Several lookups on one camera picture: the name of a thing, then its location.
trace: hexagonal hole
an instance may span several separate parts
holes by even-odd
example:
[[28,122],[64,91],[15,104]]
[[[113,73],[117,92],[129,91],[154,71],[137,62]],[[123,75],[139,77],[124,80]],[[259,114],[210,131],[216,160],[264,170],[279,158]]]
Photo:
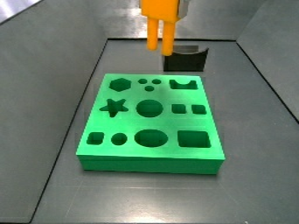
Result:
[[109,88],[116,90],[117,92],[121,92],[121,91],[128,90],[131,88],[131,83],[132,83],[131,80],[120,78],[120,79],[112,80],[109,82]]

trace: small round hole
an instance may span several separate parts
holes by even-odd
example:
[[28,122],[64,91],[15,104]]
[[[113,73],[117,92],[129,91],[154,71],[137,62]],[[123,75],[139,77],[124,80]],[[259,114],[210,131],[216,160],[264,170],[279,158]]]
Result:
[[127,135],[124,133],[117,133],[112,136],[111,142],[113,145],[123,145],[127,142]]
[[152,81],[152,83],[154,83],[154,84],[162,84],[162,81],[158,80],[158,79],[155,79],[155,80]]
[[140,79],[137,82],[139,82],[140,84],[145,84],[145,83],[147,83],[147,79]]
[[151,87],[151,86],[147,86],[147,87],[144,88],[144,91],[147,91],[147,92],[152,92],[152,91],[155,91],[155,88]]

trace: black object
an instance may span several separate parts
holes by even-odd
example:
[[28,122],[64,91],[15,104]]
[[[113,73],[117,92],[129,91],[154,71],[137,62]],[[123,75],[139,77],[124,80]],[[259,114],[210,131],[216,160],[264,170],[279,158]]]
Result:
[[175,45],[171,56],[163,57],[166,72],[203,72],[210,48],[199,51],[196,45]]

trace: gray wall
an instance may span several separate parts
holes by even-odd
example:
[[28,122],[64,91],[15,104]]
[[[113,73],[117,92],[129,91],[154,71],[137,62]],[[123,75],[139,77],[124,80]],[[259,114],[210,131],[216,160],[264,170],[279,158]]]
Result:
[[238,43],[299,119],[299,2],[266,2]]
[[47,0],[0,26],[0,222],[28,222],[107,38],[89,3]]
[[[176,38],[235,40],[264,1],[191,0]],[[92,4],[109,38],[145,38],[145,17],[140,16],[137,0],[93,0]]]

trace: circular hole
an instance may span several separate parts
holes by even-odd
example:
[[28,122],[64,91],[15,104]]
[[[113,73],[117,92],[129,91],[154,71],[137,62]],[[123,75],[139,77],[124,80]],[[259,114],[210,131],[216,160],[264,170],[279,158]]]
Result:
[[144,88],[144,90],[145,90],[147,92],[152,92],[152,91],[155,91],[155,88],[151,87],[151,86],[147,86],[147,87]]
[[159,147],[168,141],[168,136],[158,129],[144,129],[135,134],[135,141],[144,147]]
[[156,117],[164,111],[163,104],[154,100],[140,101],[135,109],[137,114],[144,117]]
[[154,84],[162,84],[162,81],[158,80],[158,79],[155,79],[155,80],[152,81],[152,83],[154,83]]
[[127,142],[127,135],[117,133],[112,136],[111,142],[113,145],[123,145]]
[[140,79],[137,82],[139,82],[140,84],[145,84],[145,83],[147,83],[147,79]]

